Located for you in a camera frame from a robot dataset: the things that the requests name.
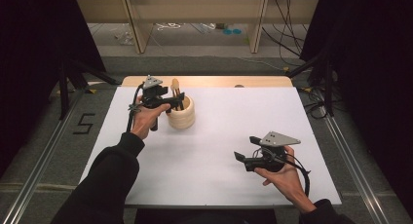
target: person's left hand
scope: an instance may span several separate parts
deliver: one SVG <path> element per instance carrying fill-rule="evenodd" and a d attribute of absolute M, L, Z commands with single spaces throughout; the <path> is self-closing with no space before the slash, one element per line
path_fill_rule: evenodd
<path fill-rule="evenodd" d="M 139 103 L 142 99 L 140 95 L 136 99 L 136 103 Z M 133 124 L 131 127 L 131 133 L 136 134 L 140 139 L 144 139 L 149 134 L 149 129 L 155 126 L 156 118 L 158 118 L 162 112 L 170 109 L 169 104 L 162 104 L 155 109 L 148 109 L 143 106 L 139 106 L 140 112 L 136 112 L 133 116 Z"/>

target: wire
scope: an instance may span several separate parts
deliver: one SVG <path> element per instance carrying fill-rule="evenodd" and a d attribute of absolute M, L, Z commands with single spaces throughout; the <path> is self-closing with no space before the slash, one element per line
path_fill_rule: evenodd
<path fill-rule="evenodd" d="M 286 15 L 284 15 L 284 13 L 282 12 L 282 9 L 281 9 L 281 7 L 280 7 L 280 4 L 279 4 L 278 0 L 275 0 L 275 1 L 276 1 L 276 4 L 277 4 L 277 7 L 279 8 L 279 11 L 280 11 L 280 13 L 281 13 L 281 15 L 282 15 L 282 20 L 284 21 L 284 28 L 283 28 L 283 30 L 282 30 L 282 37 L 283 37 L 283 36 L 289 36 L 289 35 L 285 34 L 285 29 L 288 28 L 288 30 L 289 30 L 290 33 L 291 33 L 291 36 L 289 36 L 289 37 L 291 37 L 291 38 L 294 39 L 294 44 L 295 44 L 295 46 L 296 46 L 296 48 L 297 48 L 297 50 L 298 50 L 298 52 L 299 52 L 299 54 L 296 54 L 296 53 L 295 53 L 295 54 L 296 54 L 297 56 L 300 56 L 300 54 L 301 54 L 301 52 L 302 52 L 302 47 L 301 47 L 301 45 L 299 44 L 299 42 L 298 42 L 299 39 L 295 36 L 294 30 L 293 30 L 293 28 L 292 28 L 292 20 L 291 20 L 291 13 L 290 13 L 291 0 L 286 0 L 286 3 L 287 3 L 287 12 L 286 12 Z M 289 64 L 289 65 L 299 66 L 299 65 L 292 64 L 292 63 L 289 63 L 289 62 L 285 61 L 285 60 L 283 59 L 283 57 L 282 57 L 281 50 L 279 50 L 279 55 L 280 55 L 280 58 L 281 58 L 285 63 L 287 63 L 287 64 Z"/>
<path fill-rule="evenodd" d="M 249 62 L 255 62 L 255 63 L 262 63 L 262 64 L 266 64 L 266 65 L 271 66 L 271 67 L 273 67 L 273 68 L 275 68 L 275 69 L 277 69 L 277 70 L 281 70 L 281 71 L 283 71 L 283 69 L 282 69 L 282 68 L 279 68 L 279 67 L 273 66 L 273 65 L 271 65 L 271 64 L 269 64 L 269 63 L 267 63 L 267 62 L 265 62 L 265 61 L 249 60 L 249 59 L 246 59 L 246 58 L 243 58 L 243 57 L 236 57 L 236 58 L 237 58 L 237 59 L 244 60 L 244 61 L 249 61 Z"/>
<path fill-rule="evenodd" d="M 92 33 L 92 36 L 94 36 L 98 32 L 98 30 L 103 26 L 103 23 L 98 23 L 97 25 L 94 25 L 94 26 L 90 27 L 90 29 L 92 29 L 92 28 L 94 28 L 98 25 L 100 25 L 100 27 L 94 33 Z"/>
<path fill-rule="evenodd" d="M 302 92 L 308 93 L 309 100 L 314 101 L 313 103 L 304 105 L 304 109 L 307 109 L 306 114 L 310 114 L 311 117 L 313 117 L 314 119 L 323 119 L 327 116 L 326 112 L 324 112 L 324 114 L 321 115 L 321 116 L 316 115 L 315 113 L 316 113 L 317 110 L 319 110 L 320 108 L 322 108 L 325 105 L 325 102 L 315 94 L 315 90 L 320 90 L 321 92 L 323 92 L 323 89 L 321 89 L 320 87 L 313 87 L 313 88 L 311 88 L 311 90 L 309 92 L 301 90 Z M 331 100 L 331 103 L 338 103 L 338 102 L 342 102 L 342 101 L 343 101 L 343 99 L 339 96 L 339 98 Z M 333 106 L 333 108 L 337 109 L 337 110 L 340 110 L 340 111 L 344 111 L 344 112 L 347 111 L 345 109 L 340 109 L 340 108 L 337 108 L 335 106 Z"/>
<path fill-rule="evenodd" d="M 142 88 L 143 88 L 143 84 L 139 85 L 137 87 L 136 91 L 134 92 L 133 101 L 131 103 L 132 105 L 136 104 L 137 94 L 139 93 L 140 89 L 142 89 Z M 128 119 L 127 132 L 131 132 L 131 122 L 132 122 L 132 119 L 133 119 L 133 115 L 134 115 L 134 111 L 131 109 L 130 116 L 129 116 L 129 119 Z"/>
<path fill-rule="evenodd" d="M 258 158 L 258 153 L 259 153 L 260 151 L 261 151 L 261 148 L 255 150 L 255 151 L 252 153 L 252 158 Z"/>
<path fill-rule="evenodd" d="M 296 160 L 296 161 L 298 162 L 298 164 L 299 164 L 300 166 L 298 166 L 298 165 L 296 165 L 295 163 L 287 160 L 286 158 L 283 158 L 283 157 L 278 156 L 277 154 L 271 152 L 271 150 L 269 150 L 269 149 L 267 149 L 267 148 L 261 147 L 261 149 L 262 149 L 263 151 L 265 151 L 266 153 L 270 154 L 272 160 L 278 159 L 278 160 L 280 160 L 280 161 L 282 161 L 282 162 L 284 162 L 284 163 L 286 163 L 286 164 L 289 164 L 289 165 L 292 165 L 292 166 L 295 167 L 295 168 L 298 168 L 298 169 L 301 171 L 301 173 L 303 174 L 303 177 L 304 177 L 304 181 L 305 181 L 304 193 L 305 193 L 306 196 L 308 197 L 309 194 L 310 194 L 310 177 L 309 177 L 309 173 L 310 173 L 310 172 L 309 172 L 309 171 L 306 171 L 306 170 L 304 169 L 303 165 L 302 165 L 294 156 L 292 156 L 292 155 L 285 154 L 285 155 L 291 156 L 294 160 Z"/>
<path fill-rule="evenodd" d="M 279 33 L 282 34 L 282 32 L 281 32 L 278 28 L 276 28 L 276 26 L 275 26 L 274 24 L 273 24 L 273 27 L 274 27 L 274 29 L 276 29 Z M 288 34 L 284 34 L 284 36 L 293 38 L 294 40 L 304 41 L 304 39 L 297 38 L 297 37 L 294 37 L 294 36 L 291 36 L 291 35 L 288 35 Z"/>
<path fill-rule="evenodd" d="M 155 39 L 154 36 L 152 36 L 152 33 L 150 33 L 149 36 L 150 36 L 151 39 L 155 42 L 155 44 L 161 49 L 161 51 L 165 53 L 165 55 L 167 55 L 167 56 L 172 56 L 172 55 L 168 54 L 166 51 L 164 51 L 164 47 L 161 46 L 161 44 L 159 44 L 159 42 Z"/>
<path fill-rule="evenodd" d="M 267 30 L 265 30 L 264 27 L 262 27 L 262 30 L 265 32 L 265 34 L 267 34 L 268 37 L 270 37 L 270 39 L 271 39 L 272 41 L 274 41 L 275 43 L 279 44 L 281 47 L 284 47 L 285 49 L 287 49 L 288 51 L 292 52 L 293 54 L 295 54 L 295 55 L 297 55 L 297 56 L 300 56 L 300 54 L 298 54 L 298 53 L 294 52 L 293 50 L 291 50 L 289 47 L 287 47 L 286 45 L 284 45 L 281 41 L 278 41 L 278 40 L 276 40 L 274 37 L 272 37 L 272 36 L 270 35 L 270 33 L 268 33 Z"/>

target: metal rail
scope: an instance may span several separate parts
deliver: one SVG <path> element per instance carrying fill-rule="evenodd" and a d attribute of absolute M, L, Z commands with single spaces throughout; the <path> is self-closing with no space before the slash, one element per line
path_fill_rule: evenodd
<path fill-rule="evenodd" d="M 19 223 L 28 203 L 30 202 L 31 197 L 33 196 L 34 191 L 36 190 L 37 184 L 42 178 L 43 172 L 45 171 L 52 155 L 56 150 L 56 147 L 58 146 L 62 133 L 64 132 L 66 125 L 72 116 L 73 110 L 75 109 L 83 93 L 83 90 L 76 91 L 69 110 L 67 111 L 65 117 L 62 120 L 58 121 L 48 144 L 46 145 L 45 149 L 42 152 L 42 155 L 36 163 L 36 166 L 33 168 L 33 171 L 24 182 L 18 196 L 16 197 L 6 216 L 6 219 L 3 221 L 4 224 Z"/>
<path fill-rule="evenodd" d="M 324 107 L 320 109 L 322 114 L 325 114 L 326 110 Z M 358 162 L 353 155 L 352 150 L 349 147 L 349 144 L 346 141 L 346 138 L 341 133 L 340 128 L 337 125 L 334 117 L 330 117 L 327 115 L 325 117 L 325 122 L 328 126 L 328 129 L 331 132 L 331 135 L 336 142 L 337 148 L 340 151 L 341 156 L 343 157 L 344 162 L 346 163 L 347 168 L 349 169 L 350 175 L 355 182 L 357 189 L 364 200 L 364 203 L 370 212 L 370 215 L 376 224 L 386 224 L 389 223 L 388 218 L 386 217 L 385 212 L 383 211 L 382 205 L 380 201 L 377 199 L 376 194 L 374 193 L 373 189 L 371 188 L 370 184 L 368 183 L 364 173 L 362 172 Z"/>

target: white tabletop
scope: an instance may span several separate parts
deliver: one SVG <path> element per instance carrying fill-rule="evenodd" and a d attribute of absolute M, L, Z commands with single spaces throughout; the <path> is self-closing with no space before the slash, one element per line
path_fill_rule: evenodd
<path fill-rule="evenodd" d="M 292 147 L 296 158 L 311 171 L 310 199 L 327 198 L 334 205 L 341 204 L 295 88 L 181 87 L 181 91 L 195 102 L 195 124 L 187 130 L 175 130 L 167 115 L 160 116 L 159 129 L 149 133 L 137 157 L 140 172 L 127 205 L 291 205 L 273 185 L 262 186 L 264 179 L 246 172 L 244 164 L 234 157 L 234 151 L 251 157 L 258 146 L 249 143 L 249 137 L 261 138 L 268 131 L 301 140 Z M 97 154 L 119 142 L 134 92 L 135 88 L 126 87 L 116 91 L 82 179 Z"/>

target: black sleeve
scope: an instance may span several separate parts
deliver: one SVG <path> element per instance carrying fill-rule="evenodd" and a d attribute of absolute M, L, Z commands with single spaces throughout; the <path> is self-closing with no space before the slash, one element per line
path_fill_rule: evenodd
<path fill-rule="evenodd" d="M 343 214 L 337 214 L 331 202 L 327 199 L 314 203 L 316 210 L 301 214 L 300 224 L 354 224 L 350 218 Z"/>
<path fill-rule="evenodd" d="M 126 132 L 118 145 L 103 149 L 52 223 L 123 223 L 125 199 L 139 172 L 136 157 L 143 147 L 139 137 Z"/>

